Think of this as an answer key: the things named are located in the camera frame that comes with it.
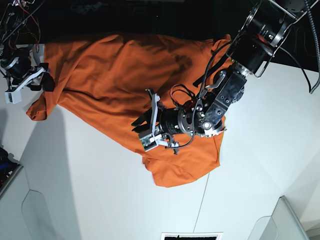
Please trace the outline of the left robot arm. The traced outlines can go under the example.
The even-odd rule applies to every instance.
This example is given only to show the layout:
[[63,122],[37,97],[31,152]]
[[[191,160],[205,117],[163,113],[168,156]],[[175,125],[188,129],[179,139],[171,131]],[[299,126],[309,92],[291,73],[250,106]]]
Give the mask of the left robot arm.
[[213,57],[222,57],[218,62],[210,59],[204,74],[193,83],[198,93],[183,84],[174,85],[170,95],[182,91],[189,100],[183,104],[174,100],[174,107],[166,108],[160,96],[148,89],[151,108],[132,123],[144,150],[164,146],[177,153],[181,145],[175,135],[211,138],[223,133],[223,117],[230,105],[243,96],[247,77],[262,76],[282,49],[292,26],[304,16],[314,23],[315,5],[314,0],[259,0],[236,37],[213,52]]

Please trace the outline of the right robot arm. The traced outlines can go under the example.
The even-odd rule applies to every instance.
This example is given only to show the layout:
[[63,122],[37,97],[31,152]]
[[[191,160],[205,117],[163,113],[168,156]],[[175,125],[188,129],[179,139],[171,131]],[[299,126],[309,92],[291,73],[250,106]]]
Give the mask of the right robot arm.
[[[40,52],[41,30],[34,17],[45,1],[29,10],[33,0],[10,0],[0,18],[0,73],[6,79],[7,92],[13,93],[27,87],[32,91],[53,92],[56,84],[50,74],[49,64],[32,64],[31,53]],[[30,35],[35,46],[19,47],[21,35]]]

